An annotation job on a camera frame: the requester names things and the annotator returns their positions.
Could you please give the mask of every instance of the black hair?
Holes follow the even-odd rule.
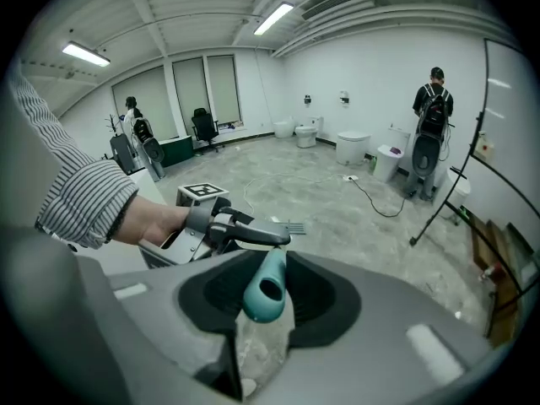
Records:
[[[445,78],[445,73],[442,72],[440,67],[434,67],[431,69],[431,78],[442,80]]]
[[[133,110],[135,118],[143,118],[143,113],[137,108],[137,100],[133,96],[126,98],[126,107],[128,110]]]

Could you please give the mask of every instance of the concrete floor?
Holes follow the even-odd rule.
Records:
[[[173,165],[157,183],[165,201],[174,205],[180,185],[212,182],[230,191],[233,206],[260,219],[303,222],[307,235],[295,235],[289,250],[304,251],[384,273],[409,282],[482,333],[489,307],[489,286],[478,281],[473,264],[470,229],[437,218],[415,246],[408,243],[432,214],[430,203],[406,201],[396,218],[384,218],[367,196],[342,175],[357,175],[377,208],[396,213],[402,203],[396,175],[390,184],[376,180],[369,165],[343,166],[335,148],[318,143],[297,148],[295,138],[260,138],[208,151],[201,157]],[[301,176],[320,183],[285,174]],[[257,389],[283,363],[287,332],[293,328],[290,302],[283,316],[269,325],[239,320],[237,351],[242,376]]]

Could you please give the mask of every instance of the ceiling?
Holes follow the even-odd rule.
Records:
[[[107,79],[178,52],[221,46],[277,50],[305,24],[316,0],[54,0],[30,26],[20,55],[24,72],[51,109],[62,114]],[[280,3],[295,10],[265,35],[253,32]],[[376,8],[443,3],[496,16],[485,0],[372,0]],[[61,53],[68,41],[109,58],[96,67]]]

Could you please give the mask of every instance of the striped sleeve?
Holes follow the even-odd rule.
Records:
[[[113,160],[78,149],[17,68],[9,83],[21,109],[62,168],[40,209],[40,223],[59,237],[97,249],[138,188]]]

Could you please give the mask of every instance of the air vent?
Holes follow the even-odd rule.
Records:
[[[334,8],[336,6],[339,6],[340,4],[344,4],[350,1],[352,0],[325,0],[324,2],[320,2],[319,4],[315,5],[313,8],[306,10],[302,14],[302,18],[307,21],[308,19],[311,19],[318,14],[326,12],[330,8]]]

